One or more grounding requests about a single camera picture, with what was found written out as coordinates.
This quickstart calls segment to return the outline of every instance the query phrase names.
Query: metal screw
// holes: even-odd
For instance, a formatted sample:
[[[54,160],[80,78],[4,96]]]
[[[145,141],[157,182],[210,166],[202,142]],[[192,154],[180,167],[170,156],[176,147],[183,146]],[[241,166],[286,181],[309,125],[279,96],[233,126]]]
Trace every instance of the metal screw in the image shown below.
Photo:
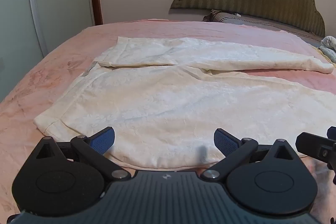
[[[127,177],[128,172],[126,170],[114,170],[111,175],[116,179],[124,179]]]
[[[206,171],[203,172],[203,175],[206,178],[215,179],[215,178],[219,177],[220,173],[216,170],[206,170]]]

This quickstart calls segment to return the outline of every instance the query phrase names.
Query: pink bedsheet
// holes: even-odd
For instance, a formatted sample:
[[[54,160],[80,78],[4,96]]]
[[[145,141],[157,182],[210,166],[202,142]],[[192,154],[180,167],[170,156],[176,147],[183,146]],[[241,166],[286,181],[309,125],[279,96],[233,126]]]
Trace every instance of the pink bedsheet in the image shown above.
[[[290,52],[324,57],[295,35],[245,25],[215,22],[176,22],[142,20],[90,27],[69,39],[36,65],[0,104],[0,223],[19,213],[11,195],[11,184],[17,172],[39,142],[42,133],[33,119],[49,108],[69,84],[101,52],[116,44],[121,37],[178,38],[194,37],[210,41],[227,41],[275,47]],[[275,76],[299,82],[309,88],[336,94],[336,72],[324,75],[308,71],[249,71],[249,74]],[[312,213],[323,223],[336,217],[332,204],[336,186],[326,165],[303,158],[319,183],[319,193]]]

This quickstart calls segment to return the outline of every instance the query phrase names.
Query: triangular cutout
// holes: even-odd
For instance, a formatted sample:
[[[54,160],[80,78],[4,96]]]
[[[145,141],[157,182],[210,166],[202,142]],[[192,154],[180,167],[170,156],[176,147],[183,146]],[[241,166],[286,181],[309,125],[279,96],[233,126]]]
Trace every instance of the triangular cutout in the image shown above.
[[[44,159],[44,158],[50,158],[53,157],[55,154],[52,151],[50,144],[46,143],[42,146],[39,154],[37,155],[37,159]]]
[[[275,158],[277,159],[284,159],[284,160],[292,160],[293,157],[290,155],[290,153],[288,152],[287,148],[283,145],[283,146],[280,146],[276,155],[275,155]]]

